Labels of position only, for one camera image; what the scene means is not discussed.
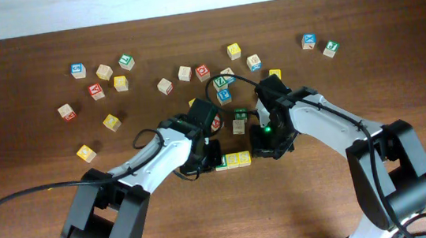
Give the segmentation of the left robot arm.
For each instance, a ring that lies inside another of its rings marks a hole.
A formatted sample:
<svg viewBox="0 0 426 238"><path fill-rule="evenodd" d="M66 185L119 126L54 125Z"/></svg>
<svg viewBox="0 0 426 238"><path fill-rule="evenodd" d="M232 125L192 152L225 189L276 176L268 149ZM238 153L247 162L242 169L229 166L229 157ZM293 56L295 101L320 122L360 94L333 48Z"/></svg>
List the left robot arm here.
<svg viewBox="0 0 426 238"><path fill-rule="evenodd" d="M196 99L189 109L160 122L127 162L106 173L87 171L60 238L141 238L151 194L168 175L196 180L219 165L220 145L211 138L217 108Z"/></svg>

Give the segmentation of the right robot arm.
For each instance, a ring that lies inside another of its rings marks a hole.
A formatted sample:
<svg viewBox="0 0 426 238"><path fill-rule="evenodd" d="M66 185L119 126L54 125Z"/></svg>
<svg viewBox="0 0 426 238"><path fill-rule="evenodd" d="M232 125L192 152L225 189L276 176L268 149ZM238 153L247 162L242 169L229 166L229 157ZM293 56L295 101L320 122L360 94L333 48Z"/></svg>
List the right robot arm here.
<svg viewBox="0 0 426 238"><path fill-rule="evenodd" d="M348 238L392 238L399 226L426 210L426 151L408 122L365 120L310 87L289 89L276 75L254 91L260 121L250 127L254 157L279 159L304 134L348 162L364 213Z"/></svg>

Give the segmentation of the yellow S block front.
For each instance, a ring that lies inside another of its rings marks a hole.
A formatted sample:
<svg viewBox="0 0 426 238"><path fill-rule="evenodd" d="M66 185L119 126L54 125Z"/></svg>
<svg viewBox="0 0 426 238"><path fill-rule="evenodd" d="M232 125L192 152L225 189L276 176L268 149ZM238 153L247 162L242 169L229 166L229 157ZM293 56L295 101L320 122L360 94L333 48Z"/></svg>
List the yellow S block front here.
<svg viewBox="0 0 426 238"><path fill-rule="evenodd" d="M227 169L238 168L238 166L240 165L240 159L239 159L238 153L226 154L225 160L226 160Z"/></svg>

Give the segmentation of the green R block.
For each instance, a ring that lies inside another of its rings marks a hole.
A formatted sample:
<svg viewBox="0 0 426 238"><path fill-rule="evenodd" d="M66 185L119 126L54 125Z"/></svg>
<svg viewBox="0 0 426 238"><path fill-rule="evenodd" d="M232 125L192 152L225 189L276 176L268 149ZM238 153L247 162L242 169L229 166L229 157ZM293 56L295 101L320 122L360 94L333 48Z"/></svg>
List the green R block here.
<svg viewBox="0 0 426 238"><path fill-rule="evenodd" d="M215 170L216 170L216 171L219 171L219 170L227 170L227 169L228 169L227 164L226 164L226 156L225 156L225 155L223 155L223 156L221 157L221 160L222 160L222 161L221 161L221 163L215 167Z"/></svg>

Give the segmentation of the yellow s block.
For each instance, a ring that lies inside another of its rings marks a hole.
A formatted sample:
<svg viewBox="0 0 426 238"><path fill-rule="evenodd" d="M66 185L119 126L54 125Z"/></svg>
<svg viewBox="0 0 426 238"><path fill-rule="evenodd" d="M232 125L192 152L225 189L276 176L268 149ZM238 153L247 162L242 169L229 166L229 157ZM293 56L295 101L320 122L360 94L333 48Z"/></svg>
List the yellow s block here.
<svg viewBox="0 0 426 238"><path fill-rule="evenodd" d="M226 160L227 169L238 168L238 166L240 165L240 159L239 159L238 153L226 154L225 160Z"/></svg>
<svg viewBox="0 0 426 238"><path fill-rule="evenodd" d="M239 159L239 166L249 166L251 165L251 154L248 151L242 151L237 153Z"/></svg>

